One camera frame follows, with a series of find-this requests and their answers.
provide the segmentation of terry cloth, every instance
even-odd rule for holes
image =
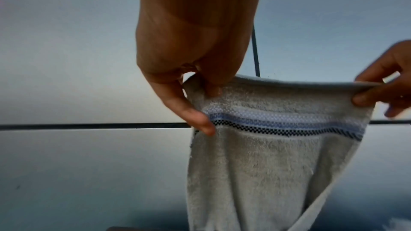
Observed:
[[[207,98],[199,77],[188,79],[189,101],[217,129],[212,137],[193,131],[190,230],[308,230],[372,114],[351,98],[372,86],[236,77]]]

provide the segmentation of fabric fold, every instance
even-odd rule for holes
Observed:
[[[190,230],[308,230],[372,114],[351,98],[376,85],[238,76],[207,98],[199,77],[188,79],[188,99],[217,129],[212,137],[193,130]]]

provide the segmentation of hand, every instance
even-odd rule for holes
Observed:
[[[221,94],[241,66],[258,0],[140,0],[137,65],[164,105],[207,135],[215,127],[185,98],[182,77],[199,73]]]
[[[383,79],[399,72],[396,79],[357,94],[352,101],[357,106],[374,106],[378,101],[388,103],[385,116],[393,118],[411,107],[411,40],[391,46],[355,79],[383,83]]]

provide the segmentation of grout line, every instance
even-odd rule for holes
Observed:
[[[370,125],[409,124],[411,120],[371,120]],[[108,123],[108,124],[10,124],[0,131],[18,130],[97,130],[97,129],[160,129],[190,128],[187,123]]]
[[[253,33],[251,34],[251,44],[253,45],[254,67],[256,69],[256,76],[260,77],[260,64],[258,62],[256,31],[253,25]]]

